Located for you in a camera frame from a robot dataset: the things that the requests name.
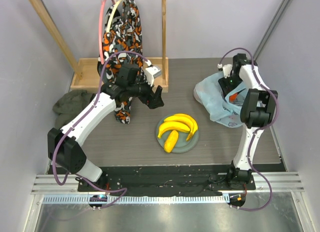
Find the orange fake fruit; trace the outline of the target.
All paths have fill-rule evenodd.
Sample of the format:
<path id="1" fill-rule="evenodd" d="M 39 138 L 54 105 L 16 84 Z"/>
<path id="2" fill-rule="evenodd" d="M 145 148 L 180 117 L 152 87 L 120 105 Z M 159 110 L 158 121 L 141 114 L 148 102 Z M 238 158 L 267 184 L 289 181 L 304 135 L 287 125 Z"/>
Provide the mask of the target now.
<path id="1" fill-rule="evenodd" d="M 244 101 L 243 90 L 229 96 L 230 103 L 240 103 Z"/>

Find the light blue cartoon plastic bag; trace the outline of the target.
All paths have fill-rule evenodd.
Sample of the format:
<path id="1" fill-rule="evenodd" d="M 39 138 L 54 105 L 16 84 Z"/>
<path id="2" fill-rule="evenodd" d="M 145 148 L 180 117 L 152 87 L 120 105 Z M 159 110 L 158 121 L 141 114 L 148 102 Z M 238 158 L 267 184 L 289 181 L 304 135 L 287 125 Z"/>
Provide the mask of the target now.
<path id="1" fill-rule="evenodd" d="M 244 103 L 230 103 L 229 96 L 242 91 L 243 97 L 247 95 L 248 89 L 241 82 L 234 90 L 223 95 L 218 80 L 224 77 L 222 72 L 214 73 L 198 82 L 193 90 L 193 96 L 209 113 L 209 118 L 228 128 L 238 128 L 243 125 L 240 119 L 240 112 Z"/>

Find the yellow fake banana bunch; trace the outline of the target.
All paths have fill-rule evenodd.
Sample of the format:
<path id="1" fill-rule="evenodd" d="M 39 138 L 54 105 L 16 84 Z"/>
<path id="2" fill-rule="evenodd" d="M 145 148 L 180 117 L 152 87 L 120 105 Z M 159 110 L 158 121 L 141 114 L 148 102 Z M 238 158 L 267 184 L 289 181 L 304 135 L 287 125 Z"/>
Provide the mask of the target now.
<path id="1" fill-rule="evenodd" d="M 168 131 L 176 130 L 187 133 L 188 136 L 185 140 L 189 141 L 198 131 L 198 128 L 198 124 L 193 117 L 184 113 L 176 113 L 163 120 L 163 123 L 158 127 L 157 138 L 160 139 Z"/>

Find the yellow fake mango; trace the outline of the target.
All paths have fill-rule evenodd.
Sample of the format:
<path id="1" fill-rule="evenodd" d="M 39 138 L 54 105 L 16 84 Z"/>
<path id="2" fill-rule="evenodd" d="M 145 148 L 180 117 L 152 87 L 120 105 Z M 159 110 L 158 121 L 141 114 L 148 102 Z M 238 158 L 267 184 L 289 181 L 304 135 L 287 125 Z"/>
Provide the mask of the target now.
<path id="1" fill-rule="evenodd" d="M 166 141 L 164 142 L 164 151 L 167 153 L 171 153 L 178 139 L 179 139 L 179 133 L 176 130 L 171 131 Z"/>

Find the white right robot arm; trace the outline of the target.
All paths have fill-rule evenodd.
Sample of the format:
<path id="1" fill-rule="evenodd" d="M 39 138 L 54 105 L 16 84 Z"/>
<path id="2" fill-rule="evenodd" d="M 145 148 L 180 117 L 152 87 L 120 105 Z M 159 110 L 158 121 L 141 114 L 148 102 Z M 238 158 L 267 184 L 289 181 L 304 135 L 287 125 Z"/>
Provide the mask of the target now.
<path id="1" fill-rule="evenodd" d="M 252 181 L 252 160 L 262 133 L 277 116 L 278 92 L 267 87 L 259 74 L 257 63 L 244 53 L 236 54 L 232 64 L 219 64 L 218 70 L 223 72 L 218 83 L 227 102 L 231 101 L 230 97 L 239 95 L 236 89 L 240 85 L 244 85 L 247 91 L 239 113 L 243 123 L 239 148 L 225 178 L 226 185 L 236 190 Z"/>

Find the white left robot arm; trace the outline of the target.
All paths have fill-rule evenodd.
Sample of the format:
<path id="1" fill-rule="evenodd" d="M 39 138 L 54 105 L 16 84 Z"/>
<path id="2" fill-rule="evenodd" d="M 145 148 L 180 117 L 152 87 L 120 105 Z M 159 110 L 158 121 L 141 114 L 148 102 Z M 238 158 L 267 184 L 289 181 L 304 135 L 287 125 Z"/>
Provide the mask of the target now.
<path id="1" fill-rule="evenodd" d="M 149 109 L 164 106 L 161 98 L 162 87 L 153 91 L 155 78 L 162 71 L 150 65 L 139 74 L 135 64 L 124 64 L 115 82 L 106 82 L 100 93 L 71 122 L 61 129 L 52 128 L 47 134 L 48 158 L 71 174 L 89 180 L 89 186 L 100 192 L 107 184 L 101 168 L 91 162 L 85 155 L 82 146 L 93 129 L 110 113 L 117 104 L 129 98 L 137 97 Z"/>

